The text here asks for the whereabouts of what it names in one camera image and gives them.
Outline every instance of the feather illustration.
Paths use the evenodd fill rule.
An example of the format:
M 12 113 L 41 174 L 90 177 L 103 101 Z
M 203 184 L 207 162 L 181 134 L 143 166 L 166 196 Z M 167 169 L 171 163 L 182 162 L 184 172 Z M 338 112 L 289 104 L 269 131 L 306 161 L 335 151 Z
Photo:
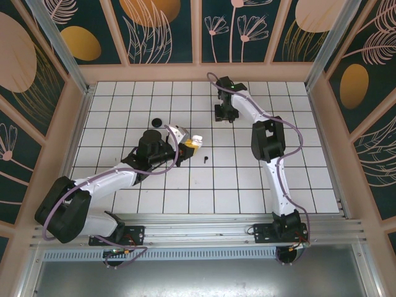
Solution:
M 385 65 L 396 53 L 396 31 L 373 33 L 365 42 L 363 48 L 345 54 L 342 58 L 361 53 L 366 64 Z
M 129 31 L 127 53 L 131 63 L 167 63 L 172 54 L 172 34 L 166 15 L 158 11 L 153 2 L 151 10 L 143 0 L 137 0 L 134 5 L 130 0 L 125 3 L 129 15 L 136 21 L 130 22 L 123 17 Z
M 78 10 L 75 0 L 43 0 L 54 23 L 65 25 Z
M 362 135 L 355 148 L 370 186 L 396 183 L 396 117 L 383 128 Z
M 396 0 L 382 0 L 374 22 L 381 32 L 394 31 L 396 28 Z

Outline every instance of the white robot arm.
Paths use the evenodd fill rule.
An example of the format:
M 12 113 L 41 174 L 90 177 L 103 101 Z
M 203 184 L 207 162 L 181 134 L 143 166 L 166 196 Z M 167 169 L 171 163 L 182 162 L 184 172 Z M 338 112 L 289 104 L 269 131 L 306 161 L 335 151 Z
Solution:
M 260 161 L 270 184 L 273 223 L 272 226 L 254 225 L 256 242 L 291 243 L 296 241 L 296 238 L 298 241 L 299 236 L 307 237 L 306 224 L 301 223 L 296 205 L 290 197 L 285 176 L 284 121 L 279 116 L 272 116 L 260 108 L 243 84 L 234 84 L 228 77 L 220 79 L 216 77 L 216 79 L 218 98 L 222 103 L 215 105 L 215 120 L 232 123 L 239 118 L 239 114 L 242 114 L 243 118 L 252 124 L 252 153 Z
M 75 181 L 65 176 L 57 179 L 36 211 L 35 220 L 44 225 L 48 217 L 51 217 L 48 231 L 62 243 L 67 243 L 78 235 L 99 235 L 117 243 L 123 235 L 124 223 L 112 213 L 93 209 L 91 201 L 140 183 L 148 176 L 145 173 L 151 173 L 168 160 L 174 160 L 176 151 L 178 158 L 175 164 L 180 166 L 182 161 L 191 158 L 202 146 L 201 136 L 192 136 L 190 139 L 185 128 L 168 128 L 174 137 L 168 136 L 163 141 L 158 131 L 145 131 L 139 140 L 139 146 L 121 163 L 103 173 Z M 83 186 L 50 215 L 55 204 L 77 185 Z
M 239 91 L 238 93 L 243 94 L 249 97 L 252 101 L 254 101 L 251 98 L 248 91 L 242 90 Z M 238 110 L 243 115 L 244 119 L 247 120 L 252 125 L 257 122 L 266 121 L 267 118 L 265 118 L 263 114 L 266 114 L 267 116 L 272 116 L 271 114 L 268 114 L 264 110 L 261 110 L 260 113 L 257 112 L 255 107 L 253 107 L 253 105 L 249 101 L 247 101 L 246 98 L 240 95 L 232 95 L 231 104 L 233 108 Z M 280 183 L 283 184 L 283 187 L 285 188 L 286 192 L 288 193 L 288 196 L 290 197 L 290 192 L 285 176 L 285 169 L 283 166 L 283 159 L 280 160 L 280 164 L 279 164 L 282 179 L 279 180 L 277 176 L 276 166 L 279 158 L 280 157 L 273 158 L 269 163 L 263 160 L 259 160 L 259 161 L 261 166 L 265 170 L 265 175 L 267 176 L 268 182 L 270 184 L 273 212 L 280 217 L 281 215 L 289 215 L 293 213 L 296 208 L 293 204 L 289 203 L 289 201 L 286 199 L 281 189 Z

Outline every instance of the black grid line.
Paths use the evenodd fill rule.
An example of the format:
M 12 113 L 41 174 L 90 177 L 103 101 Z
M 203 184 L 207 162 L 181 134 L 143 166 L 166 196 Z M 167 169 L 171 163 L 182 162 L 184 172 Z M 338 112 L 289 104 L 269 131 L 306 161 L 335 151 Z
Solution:
M 115 91 L 116 91 L 116 86 L 117 86 L 117 83 L 114 84 L 113 95 L 114 95 L 114 93 L 115 93 Z M 109 109 L 109 113 L 108 113 L 108 115 L 107 115 L 107 120 L 106 120 L 106 127 L 107 127 L 107 124 L 108 124 L 108 121 L 109 121 L 110 110 L 111 110 L 111 105 L 112 105 L 112 104 L 113 104 L 113 97 L 111 97 L 110 109 Z M 103 134 L 103 138 L 102 138 L 102 141 L 101 141 L 101 147 L 100 147 L 100 151 L 99 151 L 98 162 L 97 162 L 97 165 L 96 165 L 95 174 L 98 172 L 100 155 L 101 155 L 101 151 L 102 151 L 102 148 L 103 148 L 103 143 L 104 143 L 104 141 L 105 141 L 105 136 L 106 136 L 106 129 L 107 129 L 107 128 L 105 128 L 105 133 Z M 115 199 L 115 197 L 116 197 L 116 193 L 113 193 L 113 203 L 111 204 L 111 212 L 113 212 L 113 206 L 114 206 L 114 199 Z
M 232 130 L 233 130 L 233 137 L 234 137 L 234 144 L 233 145 L 228 145 L 228 146 L 214 146 L 213 144 L 211 145 L 211 146 L 206 146 L 205 144 L 203 144 L 203 147 L 207 147 L 207 148 L 211 148 L 211 150 L 212 150 L 212 173 L 213 173 L 213 177 L 212 177 L 212 182 L 213 182 L 213 187 L 212 188 L 210 188 L 210 189 L 204 189 L 204 188 L 201 188 L 201 189 L 195 189 L 195 190 L 209 190 L 209 191 L 213 191 L 213 211 L 214 211 L 214 213 L 216 213 L 216 210 L 215 210 L 215 190 L 223 190 L 223 191 L 225 191 L 225 190 L 229 190 L 229 191 L 237 191 L 238 192 L 238 202 L 239 202 L 239 212 L 241 213 L 241 207 L 240 207 L 240 198 L 239 198 L 239 190 L 242 190 L 242 189 L 239 189 L 239 180 L 238 180 L 238 168 L 259 168 L 259 170 L 260 170 L 260 179 L 261 179 L 261 189 L 256 189 L 256 187 L 259 187 L 259 186 L 254 186 L 252 189 L 243 189 L 244 191 L 245 190 L 261 190 L 261 191 L 263 191 L 262 193 L 263 193 L 263 199 L 264 199 L 264 209 L 265 209 L 265 212 L 267 212 L 267 209 L 266 209 L 266 203 L 265 203 L 265 191 L 268 191 L 268 190 L 270 190 L 270 189 L 265 189 L 264 188 L 264 186 L 263 186 L 263 178 L 264 178 L 264 175 L 263 175 L 263 173 L 261 172 L 261 165 L 260 164 L 258 164 L 257 166 L 238 166 L 238 163 L 237 163 L 237 155 L 236 155 L 236 148 L 238 148 L 238 147 L 249 147 L 249 144 L 246 144 L 246 146 L 245 145 L 239 145 L 239 146 L 236 146 L 236 139 L 235 139 L 235 129 L 237 129 L 234 125 L 232 125 L 231 127 L 224 127 L 224 126 L 218 126 L 218 127 L 214 127 L 213 126 L 213 120 L 214 120 L 214 118 L 213 118 L 213 103 L 214 103 L 214 101 L 215 101 L 215 99 L 213 99 L 212 97 L 214 97 L 216 94 L 213 94 L 213 92 L 214 92 L 214 90 L 212 90 L 212 87 L 210 88 L 210 104 L 211 104 L 211 107 L 210 107 L 210 111 L 209 110 L 192 110 L 192 105 L 193 105 L 193 99 L 194 99 L 194 96 L 196 96 L 196 97 L 202 97 L 202 96 L 205 96 L 205 97 L 207 97 L 207 95 L 193 95 L 192 94 L 192 85 L 193 85 L 193 83 L 192 82 L 188 82 L 189 84 L 190 84 L 190 88 L 191 88 L 191 95 L 173 95 L 173 88 L 174 88 L 174 83 L 172 82 L 172 86 L 171 86 L 171 88 L 172 88 L 172 93 L 171 93 L 171 103 L 170 103 L 170 108 L 169 108 L 169 110 L 157 110 L 157 108 L 155 107 L 155 106 L 153 106 L 153 104 L 152 104 L 152 98 L 153 97 L 155 97 L 155 96 L 157 96 L 157 95 L 153 95 L 153 90 L 154 90 L 154 87 L 155 87 L 155 82 L 153 83 L 153 85 L 152 85 L 152 94 L 151 95 L 139 95 L 139 97 L 147 97 L 147 99 L 148 100 L 150 100 L 150 108 L 149 108 L 149 110 L 147 110 L 147 111 L 134 111 L 134 110 L 132 110 L 132 103 L 133 103 L 133 101 L 134 101 L 134 95 L 132 96 L 132 100 L 131 100 L 131 105 L 130 105 L 130 108 L 129 108 L 129 114 L 128 114 L 128 119 L 127 119 L 127 123 L 130 121 L 130 118 L 134 115 L 134 113 L 141 113 L 141 112 L 143 112 L 143 113 L 148 113 L 148 115 L 149 115 L 149 117 L 148 117 L 148 124 L 147 124 L 147 128 L 149 128 L 150 129 L 150 119 L 151 119 L 151 117 L 152 117 L 152 113 L 154 113 L 154 112 L 162 112 L 162 113 L 169 113 L 169 117 L 171 117 L 171 112 L 172 112 L 172 102 L 173 102 L 173 99 L 174 99 L 174 97 L 190 97 L 189 99 L 190 99 L 190 104 L 189 104 L 189 106 L 190 106 L 190 108 L 189 108 L 189 110 L 186 110 L 185 112 L 188 112 L 189 111 L 189 115 L 190 115 L 190 119 L 189 119 L 189 124 L 190 124 L 190 127 L 189 127 L 189 130 L 190 130 L 190 133 L 192 132 L 192 130 L 193 129 L 208 129 L 208 131 L 210 131 L 211 132 L 211 138 L 212 138 L 212 143 L 213 143 L 213 130 L 214 129 L 231 129 L 232 128 Z M 95 146 L 95 145 L 88 145 L 88 146 L 82 146 L 81 145 L 81 143 L 82 143 L 82 138 L 84 137 L 84 135 L 86 135 L 88 132 L 89 132 L 89 129 L 103 129 L 103 130 L 105 130 L 104 131 L 104 133 L 103 133 L 103 137 L 102 137 L 102 146 L 100 147 L 100 150 L 99 150 L 99 156 L 98 156 L 98 160 L 97 160 L 97 165 L 95 166 L 95 167 L 93 167 L 93 166 L 76 166 L 75 164 L 76 164 L 76 161 L 77 161 L 77 157 L 75 158 L 75 161 L 74 161 L 74 166 L 73 166 L 73 170 L 72 170 L 72 174 L 74 174 L 74 172 L 75 172 L 75 168 L 94 168 L 94 170 L 95 171 L 98 171 L 99 169 L 101 169 L 101 168 L 108 168 L 108 166 L 99 166 L 99 160 L 100 160 L 100 155 L 103 153 L 103 150 L 102 150 L 102 148 L 103 148 L 103 142 L 104 142 L 104 139 L 105 139 L 105 134 L 106 134 L 106 131 L 108 130 L 108 129 L 110 129 L 109 127 L 108 127 L 108 121 L 109 121 L 109 118 L 110 118 L 110 113 L 117 113 L 117 112 L 125 112 L 125 111 L 127 111 L 127 110 L 125 110 L 125 111 L 123 111 L 123 110 L 117 110 L 117 111 L 111 111 L 111 107 L 112 107 L 112 105 L 113 105 L 113 101 L 114 101 L 114 98 L 116 98 L 117 96 L 121 96 L 121 97 L 124 97 L 125 95 L 115 95 L 114 94 L 114 92 L 115 92 L 115 89 L 116 89 L 116 86 L 117 86 L 117 83 L 115 84 L 115 86 L 114 86 L 114 90 L 113 90 L 113 96 L 112 96 L 112 98 L 111 98 L 111 104 L 110 104 L 110 108 L 109 108 L 109 110 L 103 110 L 103 111 L 100 111 L 100 110 L 97 110 L 97 111 L 90 111 L 90 113 L 92 113 L 92 114 L 95 114 L 96 112 L 109 112 L 108 113 L 108 117 L 107 117 L 107 122 L 106 122 L 106 126 L 104 127 L 104 128 L 99 128 L 99 127 L 93 127 L 93 128 L 85 128 L 84 127 L 84 131 L 83 131 L 83 133 L 82 133 L 82 137 L 81 137 L 81 139 L 80 139 L 80 143 L 79 143 L 79 147 L 78 147 L 78 151 L 77 151 L 77 157 L 78 157 L 78 154 L 79 154 L 79 152 L 80 152 L 80 148 L 81 147 L 85 147 L 85 148 L 89 148 L 89 147 L 93 147 L 93 148 L 96 148 L 97 149 L 97 147 L 99 147 L 99 146 Z M 110 95 L 95 95 L 95 96 L 103 96 L 103 97 L 110 97 Z M 271 100 L 271 97 L 275 97 L 275 99 L 276 99 L 276 96 L 280 96 L 280 97 L 285 97 L 286 95 L 271 95 L 271 94 L 268 94 L 268 95 L 256 95 L 256 96 L 265 96 L 266 98 L 269 98 L 269 100 L 270 100 L 270 105 L 271 105 L 271 112 L 273 112 L 273 101 Z M 305 97 L 304 95 L 295 95 L 296 97 Z M 205 126 L 205 127 L 199 127 L 199 126 L 197 126 L 197 127 L 192 127 L 192 112 L 195 112 L 195 111 L 200 111 L 200 112 L 210 112 L 211 113 L 211 115 L 210 115 L 210 119 L 212 120 L 212 123 L 211 123 L 211 125 L 210 126 Z M 283 112 L 293 112 L 293 118 L 296 120 L 296 115 L 295 115 L 295 111 L 294 111 L 294 108 L 293 108 L 293 105 L 291 105 L 291 110 L 284 110 Z M 312 111 L 308 111 L 308 110 L 306 110 L 306 111 L 299 111 L 299 113 L 302 113 L 302 112 L 306 112 L 306 113 L 311 113 Z M 118 128 L 111 128 L 111 129 L 124 129 L 123 127 L 118 127 Z M 125 135 L 124 135 L 124 142 L 123 142 L 123 146 L 116 146 L 116 147 L 121 147 L 122 148 L 122 152 L 121 152 L 121 154 L 123 154 L 124 153 L 124 150 L 126 149 L 126 137 L 127 137 L 127 132 L 128 132 L 128 129 L 140 129 L 140 130 L 142 130 L 142 129 L 145 129 L 145 128 L 142 128 L 142 127 L 128 127 L 127 126 L 127 128 L 126 129 L 124 129 L 125 130 Z M 238 129 L 245 129 L 246 130 L 246 132 L 248 132 L 248 129 L 249 130 L 251 130 L 251 127 L 238 127 Z M 314 127 L 309 127 L 309 128 L 303 128 L 306 132 L 309 132 L 309 130 L 312 130 L 312 129 L 315 129 L 315 130 L 317 130 L 316 128 L 314 128 Z M 234 151 L 235 151 L 235 161 L 236 161 L 236 164 L 235 164 L 235 166 L 215 166 L 214 165 L 214 147 L 225 147 L 225 148 L 233 148 L 234 149 Z M 315 144 L 315 145 L 309 145 L 309 146 L 304 146 L 304 147 L 321 147 L 321 144 Z M 311 195 L 312 195 L 312 198 L 313 198 L 313 191 L 312 191 L 312 188 L 311 188 L 311 180 L 309 179 L 309 175 L 308 175 L 308 167 L 306 166 L 306 161 L 305 161 L 305 158 L 306 158 L 306 156 L 305 156 L 305 154 L 303 154 L 303 160 L 304 160 L 304 165 L 305 166 L 286 166 L 285 168 L 302 168 L 302 167 L 305 167 L 306 168 L 306 174 L 307 174 L 307 177 L 308 177 L 308 182 L 309 183 L 307 183 L 307 185 L 304 187 L 304 188 L 290 188 L 291 190 L 296 190 L 296 189 L 300 189 L 300 190 L 302 190 L 302 189 L 305 189 L 305 190 L 307 190 L 308 189 L 308 186 L 310 187 L 309 188 L 309 190 L 311 191 Z M 192 171 L 192 167 L 193 168 L 209 168 L 208 166 L 191 166 L 191 162 L 189 162 L 189 166 L 188 166 L 188 168 L 189 168 L 189 170 L 188 170 L 188 172 L 189 172 L 189 185 L 188 185 L 188 190 L 189 190 L 189 193 L 188 193 L 188 195 L 189 195 L 189 198 L 188 198 L 188 213 L 190 213 L 190 190 L 191 190 L 191 185 L 190 185 L 190 183 L 191 183 L 191 180 L 190 180 L 190 178 L 191 178 L 191 171 Z M 231 185 L 231 187 L 233 187 L 232 189 L 216 189 L 215 188 L 215 168 L 235 168 L 236 169 L 236 174 L 237 174 L 237 180 L 236 180 L 236 182 L 237 182 L 237 184 L 236 185 Z M 310 168 L 326 168 L 326 166 L 310 166 Z M 142 190 L 142 189 L 144 189 L 144 190 L 154 190 L 154 189 L 151 189 L 151 188 L 149 188 L 148 186 L 146 187 L 146 186 L 142 186 L 141 184 L 139 185 L 139 200 L 138 200 L 138 206 L 137 206 L 137 210 L 136 210 L 136 212 L 139 212 L 139 204 L 140 204 L 140 191 Z M 163 205 L 162 205 L 162 213 L 164 213 L 164 211 L 165 211 L 165 193 L 166 193 L 166 191 L 167 190 L 172 190 L 172 191 L 174 191 L 174 190 L 177 190 L 177 189 L 167 189 L 166 188 L 166 175 L 165 175 L 165 182 L 164 182 L 164 196 L 163 196 Z M 113 196 L 113 207 L 112 207 L 112 210 L 114 209 L 114 203 L 115 203 L 115 195 Z
M 148 115 L 149 115 L 149 119 L 148 119 L 148 123 L 147 123 L 147 129 L 150 129 L 150 117 L 151 117 L 151 106 L 152 106 L 152 104 L 153 104 L 153 100 L 152 100 L 152 97 L 153 97 L 153 93 L 154 93 L 154 84 L 155 84 L 155 82 L 153 82 L 153 87 L 152 87 L 152 89 L 151 89 L 151 100 L 150 100 L 150 110 L 148 111 Z M 142 183 L 139 183 L 139 198 L 138 198 L 138 200 L 137 200 L 137 208 L 136 208 L 136 213 L 139 213 L 139 205 L 140 205 L 140 195 L 141 195 L 141 192 L 142 192 Z
M 170 109 L 170 111 L 169 111 L 169 122 L 171 121 L 172 98 L 173 98 L 173 82 L 172 82 L 172 86 L 171 86 L 171 103 L 170 103 L 170 106 L 169 106 L 169 109 Z M 164 181 L 163 181 L 162 213 L 164 213 L 164 211 L 165 211 L 165 192 L 166 192 L 166 172 L 165 172 L 165 177 L 164 177 Z
M 293 106 L 291 106 L 291 110 L 292 110 L 292 112 L 293 112 L 293 117 L 294 117 L 294 119 L 295 119 L 296 127 L 297 127 L 297 120 L 296 120 L 296 116 L 295 116 L 295 112 L 294 112 Z M 308 183 L 309 183 L 309 188 L 310 188 L 310 191 L 311 191 L 312 201 L 313 201 L 313 203 L 314 203 L 315 213 L 317 213 L 316 205 L 315 205 L 315 199 L 314 199 L 314 193 L 312 192 L 311 179 L 309 178 L 309 174 L 308 174 L 307 163 L 305 162 L 305 156 L 304 156 L 303 153 L 302 153 L 302 155 L 303 155 L 303 159 L 304 159 L 305 170 L 306 170 L 306 172 L 307 172 Z

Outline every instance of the grid tile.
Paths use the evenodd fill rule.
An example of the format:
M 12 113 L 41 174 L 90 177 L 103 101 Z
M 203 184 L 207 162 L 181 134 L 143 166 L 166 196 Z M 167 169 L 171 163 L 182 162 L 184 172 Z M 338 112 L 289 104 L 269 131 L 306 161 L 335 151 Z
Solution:
M 96 167 L 100 154 L 100 147 L 81 147 L 79 149 L 76 167 Z
M 172 96 L 172 111 L 190 111 L 191 97 L 190 96 Z
M 172 82 L 155 82 L 153 95 L 172 95 Z
M 150 113 L 148 111 L 131 111 L 129 113 L 128 128 L 147 128 Z
M 123 147 L 126 129 L 106 129 L 103 147 Z
M 111 112 L 107 121 L 107 128 L 126 128 L 129 119 L 129 112 Z
M 162 213 L 164 190 L 140 190 L 139 213 Z
M 289 96 L 271 96 L 273 111 L 291 111 Z
M 262 189 L 260 169 L 238 167 L 238 188 L 239 189 Z
M 191 126 L 196 128 L 212 127 L 212 117 L 209 111 L 192 111 Z
M 171 110 L 170 96 L 153 96 L 151 101 L 152 111 L 169 111 Z
M 215 189 L 237 189 L 236 168 L 214 168 Z
M 136 82 L 134 95 L 152 95 L 153 85 L 153 82 Z
M 268 84 L 266 82 L 249 82 L 250 94 L 258 96 L 270 95 Z
M 293 200 L 310 213 L 338 213 L 303 84 L 244 84 L 264 110 L 270 114 L 274 110 L 275 116 L 296 124 L 304 137 L 303 151 L 285 160 Z M 192 135 L 203 136 L 203 147 L 180 168 L 119 190 L 115 196 L 101 199 L 95 208 L 114 213 L 271 213 L 269 183 L 250 148 L 252 125 L 242 114 L 233 124 L 215 122 L 214 105 L 220 103 L 217 90 L 207 82 L 101 82 L 72 177 L 85 178 L 119 163 L 138 146 L 144 131 L 153 129 L 151 120 L 160 118 L 163 124 L 182 126 Z M 165 139 L 166 129 L 156 130 Z M 285 129 L 285 138 L 285 153 L 298 147 L 294 130 Z
M 262 190 L 239 190 L 241 213 L 265 213 Z
M 310 112 L 294 112 L 298 128 L 316 128 L 314 116 Z
M 290 96 L 293 111 L 311 111 L 311 105 L 307 96 Z
M 92 112 L 88 115 L 86 128 L 105 128 L 107 124 L 107 119 L 109 117 L 109 112 Z
M 189 213 L 214 213 L 213 190 L 190 190 Z
M 305 96 L 307 95 L 307 91 L 305 89 L 305 84 L 303 82 L 287 82 L 287 89 L 289 91 L 290 96 Z
M 110 111 L 129 111 L 132 96 L 114 96 Z
M 90 111 L 109 111 L 112 96 L 94 96 Z
M 313 189 L 332 189 L 329 171 L 326 167 L 308 167 L 309 182 Z
M 99 167 L 112 167 L 121 161 L 122 147 L 102 147 L 100 151 Z
M 192 95 L 210 96 L 210 82 L 192 82 Z
M 191 82 L 173 82 L 172 95 L 191 95 Z
M 334 191 L 331 190 L 312 190 L 317 212 L 339 213 Z
M 105 129 L 84 129 L 81 144 L 82 147 L 100 147 L 103 142 Z
M 232 129 L 213 129 L 214 147 L 233 147 L 234 133 Z
M 191 168 L 190 189 L 213 189 L 213 169 Z
M 268 89 L 271 96 L 289 95 L 285 82 L 268 82 Z
M 98 82 L 97 88 L 95 89 L 96 96 L 111 95 L 113 96 L 116 82 Z
M 134 82 L 117 82 L 114 96 L 132 95 L 134 87 Z
M 210 96 L 192 96 L 191 110 L 211 111 L 212 101 Z
M 133 96 L 131 111 L 150 111 L 151 97 Z
M 188 213 L 188 190 L 166 190 L 164 213 Z
M 119 190 L 114 198 L 114 213 L 136 213 L 139 203 L 139 190 Z
M 239 213 L 237 190 L 215 190 L 215 213 Z
M 214 147 L 213 162 L 214 167 L 235 167 L 235 148 Z

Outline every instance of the flower illustration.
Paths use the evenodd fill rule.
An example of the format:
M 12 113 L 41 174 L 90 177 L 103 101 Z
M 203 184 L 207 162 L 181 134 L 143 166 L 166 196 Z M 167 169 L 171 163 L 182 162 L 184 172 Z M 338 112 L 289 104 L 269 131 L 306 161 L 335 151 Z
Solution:
M 9 131 L 4 123 L 0 124 L 0 160 L 12 159 L 12 151 L 17 141 L 18 130 L 10 125 Z
M 244 6 L 259 6 L 270 4 L 272 0 L 231 0 L 233 8 L 233 14 L 231 17 L 231 34 L 230 34 L 230 63 L 233 62 L 233 33 L 234 33 L 234 19 L 235 11 L 237 8 Z
M 7 127 L 4 123 L 0 124 L 0 161 L 11 161 L 14 162 L 16 165 L 21 166 L 22 168 L 25 168 L 29 171 L 33 170 L 17 161 L 15 161 L 12 157 L 12 153 L 15 148 L 15 143 L 17 142 L 17 136 L 18 136 L 18 129 L 14 127 L 13 125 L 10 125 L 9 129 L 7 130 Z M 19 178 L 16 178 L 14 176 L 11 176 L 5 172 L 0 171 L 0 176 L 3 176 L 5 178 L 8 178 L 12 181 L 15 181 L 17 183 L 23 184 L 24 186 L 28 186 L 29 183 L 22 181 Z M 20 204 L 14 203 L 14 202 L 6 202 L 0 200 L 0 203 L 5 203 L 5 204 Z
M 241 62 L 243 62 L 243 49 L 245 42 L 267 38 L 268 31 L 265 31 L 267 23 L 265 22 L 265 16 L 251 17 L 246 23 L 246 15 L 238 17 L 237 22 L 242 41 Z
M 244 6 L 259 6 L 271 3 L 272 0 L 231 0 L 231 4 L 235 8 L 240 8 Z
M 210 34 L 210 40 L 212 41 L 212 52 L 213 58 L 215 59 L 215 63 L 217 63 L 216 54 L 215 54 L 215 47 L 213 44 L 213 36 L 218 34 L 223 34 L 228 32 L 230 29 L 226 26 L 227 22 L 223 17 L 206 17 L 205 18 L 205 25 Z

